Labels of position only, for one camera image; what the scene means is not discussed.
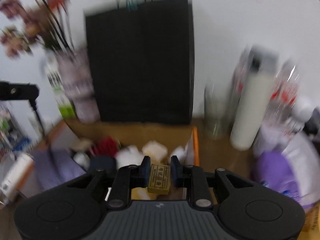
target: black shopping bag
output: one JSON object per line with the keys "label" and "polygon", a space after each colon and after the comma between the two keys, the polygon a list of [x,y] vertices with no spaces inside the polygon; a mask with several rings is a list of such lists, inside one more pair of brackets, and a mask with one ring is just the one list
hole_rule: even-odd
{"label": "black shopping bag", "polygon": [[190,123],[194,35],[188,0],[90,15],[86,31],[102,121]]}

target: screw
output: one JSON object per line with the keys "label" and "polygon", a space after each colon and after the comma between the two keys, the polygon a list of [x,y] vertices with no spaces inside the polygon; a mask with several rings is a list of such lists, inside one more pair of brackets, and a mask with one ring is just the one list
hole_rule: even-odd
{"label": "screw", "polygon": [[196,201],[196,205],[197,205],[198,207],[209,207],[211,204],[212,204],[212,203],[211,203],[210,200],[204,199],[204,198],[198,199],[198,200]]}
{"label": "screw", "polygon": [[109,202],[109,206],[113,208],[119,208],[119,207],[122,207],[123,205],[124,205],[124,202],[121,199],[113,199],[113,200],[110,200]]}

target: round black pad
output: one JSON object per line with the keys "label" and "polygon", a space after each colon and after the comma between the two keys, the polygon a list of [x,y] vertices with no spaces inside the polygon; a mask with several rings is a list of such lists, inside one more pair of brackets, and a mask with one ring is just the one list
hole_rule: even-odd
{"label": "round black pad", "polygon": [[295,238],[305,221],[297,202],[263,186],[233,189],[218,216],[231,234],[250,240]]}
{"label": "round black pad", "polygon": [[252,201],[247,204],[245,211],[251,218],[264,222],[277,220],[283,213],[277,203],[268,200]]}
{"label": "round black pad", "polygon": [[53,200],[43,203],[37,209],[40,219],[47,222],[59,222],[68,219],[75,212],[73,204],[62,200]]}
{"label": "round black pad", "polygon": [[63,187],[25,200],[14,221],[23,239],[71,240],[97,227],[102,211],[85,189]]}

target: cardboard box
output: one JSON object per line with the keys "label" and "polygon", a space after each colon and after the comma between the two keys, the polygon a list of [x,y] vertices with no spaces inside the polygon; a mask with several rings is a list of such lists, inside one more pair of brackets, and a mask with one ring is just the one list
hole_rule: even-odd
{"label": "cardboard box", "polygon": [[111,136],[123,145],[135,145],[141,150],[148,141],[155,140],[168,148],[169,155],[178,146],[187,146],[187,159],[182,164],[199,166],[198,132],[191,125],[121,122],[84,124],[76,119],[66,119],[65,122],[79,138],[95,142]]}

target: glass jar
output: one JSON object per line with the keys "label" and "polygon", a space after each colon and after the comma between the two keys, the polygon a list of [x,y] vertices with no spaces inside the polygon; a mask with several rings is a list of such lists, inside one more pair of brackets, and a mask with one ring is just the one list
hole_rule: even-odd
{"label": "glass jar", "polygon": [[231,88],[208,83],[204,90],[204,127],[206,134],[217,139],[231,131],[235,108],[230,105]]}

